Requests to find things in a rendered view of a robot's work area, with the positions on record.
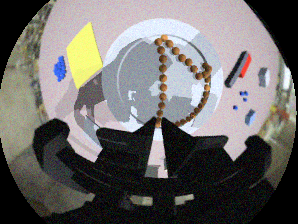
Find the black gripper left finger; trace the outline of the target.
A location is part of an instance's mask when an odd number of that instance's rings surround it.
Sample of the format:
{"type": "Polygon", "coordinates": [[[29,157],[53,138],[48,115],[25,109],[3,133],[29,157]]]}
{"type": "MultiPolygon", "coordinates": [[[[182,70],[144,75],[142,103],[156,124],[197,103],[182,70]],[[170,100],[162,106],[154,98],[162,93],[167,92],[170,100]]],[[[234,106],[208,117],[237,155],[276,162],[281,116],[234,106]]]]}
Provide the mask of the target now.
{"type": "Polygon", "coordinates": [[[156,132],[157,117],[152,117],[148,123],[133,132],[118,131],[118,129],[98,128],[96,136],[101,147],[116,149],[120,152],[136,153],[141,157],[142,176],[145,176],[148,168],[150,152],[156,132]]]}

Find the light blue block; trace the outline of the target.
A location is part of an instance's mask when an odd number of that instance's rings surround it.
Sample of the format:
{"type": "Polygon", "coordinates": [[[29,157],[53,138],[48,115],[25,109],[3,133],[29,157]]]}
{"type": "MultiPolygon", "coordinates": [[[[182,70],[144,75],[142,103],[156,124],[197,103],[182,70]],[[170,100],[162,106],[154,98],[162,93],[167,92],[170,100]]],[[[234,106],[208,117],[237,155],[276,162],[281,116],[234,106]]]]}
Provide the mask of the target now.
{"type": "Polygon", "coordinates": [[[246,125],[251,125],[251,121],[255,120],[255,111],[250,109],[249,113],[246,113],[245,123],[246,125]]]}

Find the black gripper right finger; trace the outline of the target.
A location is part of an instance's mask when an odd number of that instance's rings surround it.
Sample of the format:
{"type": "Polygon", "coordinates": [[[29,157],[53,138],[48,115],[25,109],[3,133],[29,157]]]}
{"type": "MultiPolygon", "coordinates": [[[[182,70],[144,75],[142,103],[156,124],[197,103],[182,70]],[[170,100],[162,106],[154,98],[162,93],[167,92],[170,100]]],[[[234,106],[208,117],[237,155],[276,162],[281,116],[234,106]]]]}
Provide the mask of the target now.
{"type": "Polygon", "coordinates": [[[227,136],[192,136],[185,131],[181,131],[176,124],[170,123],[162,117],[161,128],[162,141],[164,141],[164,152],[166,165],[168,165],[168,179],[176,177],[182,167],[188,163],[190,157],[200,149],[218,148],[226,145],[227,136]]]}

